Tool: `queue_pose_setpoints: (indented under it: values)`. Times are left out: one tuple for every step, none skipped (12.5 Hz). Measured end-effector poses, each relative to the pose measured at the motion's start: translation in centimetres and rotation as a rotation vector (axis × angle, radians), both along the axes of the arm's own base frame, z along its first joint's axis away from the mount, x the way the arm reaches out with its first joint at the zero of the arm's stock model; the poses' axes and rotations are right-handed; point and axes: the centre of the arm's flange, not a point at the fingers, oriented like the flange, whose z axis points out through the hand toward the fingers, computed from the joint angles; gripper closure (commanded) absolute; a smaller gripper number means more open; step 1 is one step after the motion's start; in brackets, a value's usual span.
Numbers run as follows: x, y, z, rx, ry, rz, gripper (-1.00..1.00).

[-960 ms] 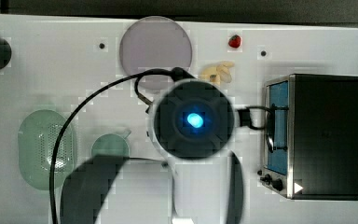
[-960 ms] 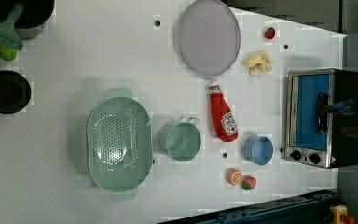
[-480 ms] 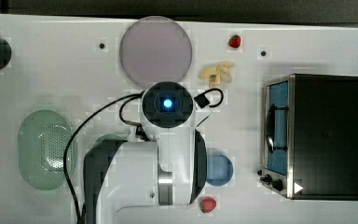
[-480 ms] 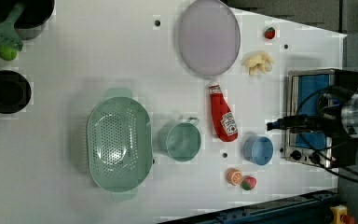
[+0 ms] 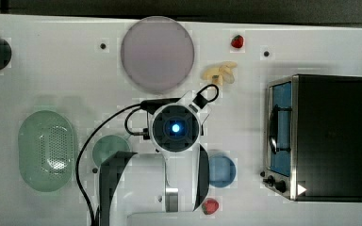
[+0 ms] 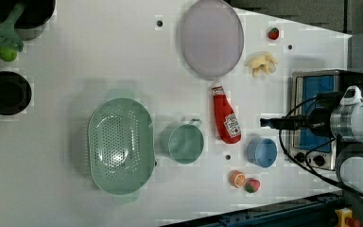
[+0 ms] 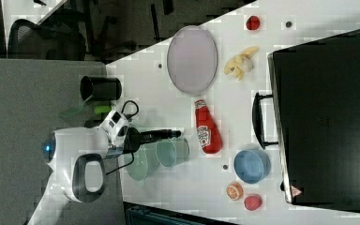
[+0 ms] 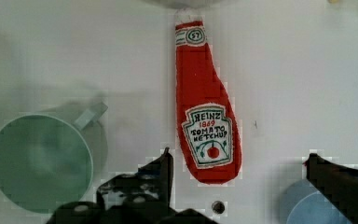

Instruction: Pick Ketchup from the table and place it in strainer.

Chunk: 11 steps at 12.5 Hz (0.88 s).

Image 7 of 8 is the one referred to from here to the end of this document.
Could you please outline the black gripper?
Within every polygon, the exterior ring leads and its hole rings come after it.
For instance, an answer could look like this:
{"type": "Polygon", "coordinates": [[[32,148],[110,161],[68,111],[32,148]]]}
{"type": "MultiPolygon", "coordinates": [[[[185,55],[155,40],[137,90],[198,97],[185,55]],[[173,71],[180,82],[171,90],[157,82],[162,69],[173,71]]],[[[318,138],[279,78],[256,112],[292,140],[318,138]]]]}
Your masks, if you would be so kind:
{"type": "MultiPolygon", "coordinates": [[[[144,131],[141,135],[146,140],[164,140],[170,138],[179,138],[182,132],[180,130],[172,129],[159,129],[159,130],[150,130],[144,131]]],[[[140,132],[135,127],[129,127],[127,129],[126,138],[124,141],[124,153],[130,154],[135,153],[140,148],[140,132]]]]}

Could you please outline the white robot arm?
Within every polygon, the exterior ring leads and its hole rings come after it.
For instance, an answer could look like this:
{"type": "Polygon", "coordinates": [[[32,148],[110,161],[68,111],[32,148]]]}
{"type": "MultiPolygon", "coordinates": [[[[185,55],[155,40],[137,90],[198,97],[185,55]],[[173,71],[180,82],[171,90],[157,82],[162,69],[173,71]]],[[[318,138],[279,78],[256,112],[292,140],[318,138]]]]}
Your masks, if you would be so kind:
{"type": "Polygon", "coordinates": [[[140,132],[130,125],[115,124],[54,131],[42,148],[52,173],[34,213],[24,225],[55,225],[68,203],[96,201],[105,190],[105,158],[133,154],[144,144],[180,136],[179,130],[140,132]]]}

